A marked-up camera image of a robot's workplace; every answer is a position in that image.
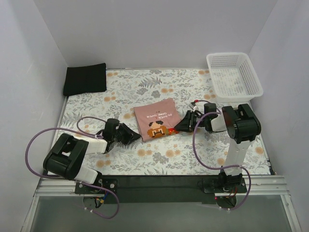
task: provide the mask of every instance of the black fabric pad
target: black fabric pad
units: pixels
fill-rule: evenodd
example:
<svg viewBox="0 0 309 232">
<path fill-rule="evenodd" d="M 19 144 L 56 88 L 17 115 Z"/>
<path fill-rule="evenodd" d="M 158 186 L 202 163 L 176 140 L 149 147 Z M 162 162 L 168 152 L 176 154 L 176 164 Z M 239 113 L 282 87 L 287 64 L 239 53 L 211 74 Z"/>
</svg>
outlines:
<svg viewBox="0 0 309 232">
<path fill-rule="evenodd" d="M 106 64 L 68 68 L 64 96 L 106 91 Z"/>
</svg>

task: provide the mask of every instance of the white enclosure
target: white enclosure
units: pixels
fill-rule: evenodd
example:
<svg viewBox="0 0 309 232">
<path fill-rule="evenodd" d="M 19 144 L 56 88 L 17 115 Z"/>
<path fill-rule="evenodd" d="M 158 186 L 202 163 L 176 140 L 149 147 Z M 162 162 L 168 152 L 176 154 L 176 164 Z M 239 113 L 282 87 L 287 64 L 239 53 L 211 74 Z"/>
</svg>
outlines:
<svg viewBox="0 0 309 232">
<path fill-rule="evenodd" d="M 39 181 L 25 148 L 56 126 L 68 66 L 206 68 L 217 52 L 249 55 L 264 90 L 252 106 L 271 164 L 309 231 L 308 12 L 307 0 L 1 1 L 1 231 L 22 228 Z M 38 171 L 52 136 L 31 149 Z"/>
</svg>

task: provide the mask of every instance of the floral tablecloth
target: floral tablecloth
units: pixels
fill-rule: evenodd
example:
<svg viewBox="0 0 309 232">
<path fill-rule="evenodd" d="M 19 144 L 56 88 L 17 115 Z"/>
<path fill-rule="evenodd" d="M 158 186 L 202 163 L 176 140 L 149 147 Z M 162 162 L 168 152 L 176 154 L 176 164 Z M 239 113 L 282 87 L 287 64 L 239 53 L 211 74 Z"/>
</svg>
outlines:
<svg viewBox="0 0 309 232">
<path fill-rule="evenodd" d="M 106 92 L 69 97 L 61 127 L 77 130 L 76 122 L 83 116 L 95 116 L 102 119 L 112 117 L 138 132 L 133 107 L 151 104 L 166 98 L 174 99 L 181 118 L 188 110 L 188 104 L 195 99 L 216 102 L 209 71 L 107 71 Z M 81 122 L 81 128 L 95 133 L 104 128 L 104 123 L 85 119 Z M 229 137 L 226 131 L 209 134 L 203 128 L 198 129 L 196 148 L 205 164 L 212 167 L 224 165 L 228 146 Z M 198 163 L 192 150 L 192 134 L 185 132 L 146 143 L 140 139 L 128 147 L 118 144 L 108 154 L 86 155 L 84 163 L 103 174 L 112 175 L 218 174 L 218 171 L 208 170 Z M 249 147 L 244 166 L 251 174 L 270 174 L 259 136 Z"/>
</svg>

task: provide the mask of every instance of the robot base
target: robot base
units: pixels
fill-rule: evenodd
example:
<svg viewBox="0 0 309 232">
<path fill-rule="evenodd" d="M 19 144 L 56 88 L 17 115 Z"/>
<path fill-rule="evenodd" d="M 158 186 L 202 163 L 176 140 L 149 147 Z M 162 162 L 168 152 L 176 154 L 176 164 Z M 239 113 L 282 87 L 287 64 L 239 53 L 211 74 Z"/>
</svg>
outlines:
<svg viewBox="0 0 309 232">
<path fill-rule="evenodd" d="M 117 179 L 98 179 L 94 183 L 94 185 L 106 188 L 114 193 L 117 193 L 118 181 Z M 104 194 L 105 191 L 99 190 L 97 188 L 91 188 L 80 184 L 79 182 L 76 183 L 75 192 L 76 194 Z"/>
<path fill-rule="evenodd" d="M 232 189 L 237 188 L 237 193 L 246 193 L 247 187 L 244 178 L 241 178 L 240 184 L 236 184 L 233 188 L 225 188 L 222 184 L 220 184 L 220 178 L 218 175 L 210 175 L 207 178 L 203 178 L 203 189 L 204 193 L 224 193 L 224 189 L 226 191 L 230 191 Z"/>
</svg>

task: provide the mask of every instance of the mesh basket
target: mesh basket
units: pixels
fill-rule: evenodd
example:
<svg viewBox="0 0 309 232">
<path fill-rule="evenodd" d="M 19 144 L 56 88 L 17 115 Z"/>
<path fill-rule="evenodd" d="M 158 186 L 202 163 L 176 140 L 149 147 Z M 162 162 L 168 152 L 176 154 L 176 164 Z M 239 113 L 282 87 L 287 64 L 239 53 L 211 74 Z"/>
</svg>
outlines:
<svg viewBox="0 0 309 232">
<path fill-rule="evenodd" d="M 247 54 L 208 54 L 207 64 L 218 102 L 247 102 L 263 95 L 261 83 Z"/>
</svg>

